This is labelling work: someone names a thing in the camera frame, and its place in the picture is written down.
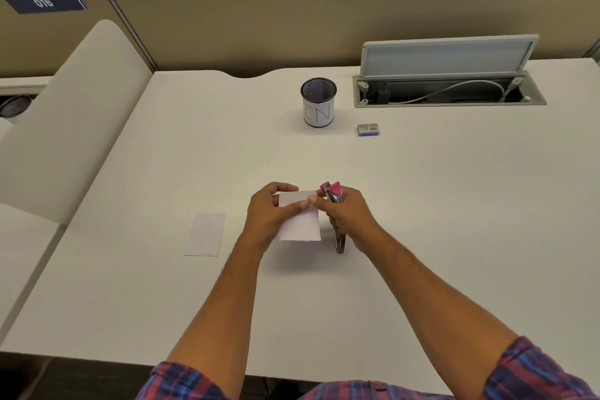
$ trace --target desk surface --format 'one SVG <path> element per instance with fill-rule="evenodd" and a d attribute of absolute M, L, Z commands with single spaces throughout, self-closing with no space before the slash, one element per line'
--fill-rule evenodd
<path fill-rule="evenodd" d="M 3 350 L 140 364 L 166 357 L 271 180 L 362 189 L 441 277 L 600 389 L 600 69 L 530 62 L 535 107 L 355 109 L 356 67 L 252 79 L 159 72 Z M 300 85 L 338 85 L 335 120 L 303 120 Z M 359 138 L 359 123 L 381 135 Z M 184 258 L 198 212 L 227 212 L 217 258 Z M 379 379 L 446 392 L 369 261 L 349 244 L 278 243 L 259 272 L 247 373 Z"/>
<path fill-rule="evenodd" d="M 0 118 L 0 139 L 11 126 Z M 0 344 L 50 255 L 58 226 L 0 204 Z"/>

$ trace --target shirt sleeve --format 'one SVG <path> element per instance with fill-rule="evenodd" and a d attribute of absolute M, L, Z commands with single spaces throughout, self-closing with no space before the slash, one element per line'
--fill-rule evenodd
<path fill-rule="evenodd" d="M 136 400 L 229 400 L 208 377 L 186 365 L 162 362 Z"/>
<path fill-rule="evenodd" d="M 566 373 L 552 358 L 520 337 L 502 354 L 484 386 L 485 400 L 599 400 L 585 381 Z"/>

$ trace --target white paper sheet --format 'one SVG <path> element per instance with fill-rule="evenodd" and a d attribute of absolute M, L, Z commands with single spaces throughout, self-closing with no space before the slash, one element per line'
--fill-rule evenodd
<path fill-rule="evenodd" d="M 226 213 L 196 215 L 184 256 L 218 256 L 226 217 Z"/>
<path fill-rule="evenodd" d="M 305 201 L 310 195 L 317 192 L 281 192 L 279 193 L 279 207 L 287 206 L 298 201 Z M 290 218 L 283 223 L 279 230 L 277 240 L 321 240 L 321 229 L 319 227 L 319 210 L 310 206 L 301 214 Z"/>

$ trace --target mesh pen holder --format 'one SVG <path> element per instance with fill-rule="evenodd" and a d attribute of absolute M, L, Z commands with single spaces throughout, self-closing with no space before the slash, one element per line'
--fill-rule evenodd
<path fill-rule="evenodd" d="M 304 122 L 311 127 L 326 127 L 334 120 L 335 83 L 327 78 L 312 78 L 300 88 Z"/>

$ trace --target right hand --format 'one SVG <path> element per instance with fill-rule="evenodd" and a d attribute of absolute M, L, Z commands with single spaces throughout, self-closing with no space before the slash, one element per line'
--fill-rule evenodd
<path fill-rule="evenodd" d="M 341 204 L 323 199 L 325 192 L 322 189 L 317 191 L 318 196 L 309 196 L 308 201 L 327 213 L 334 229 L 350 236 L 356 247 L 364 252 L 371 237 L 383 230 L 371 214 L 360 191 L 349 187 L 342 187 L 341 191 L 344 197 Z"/>

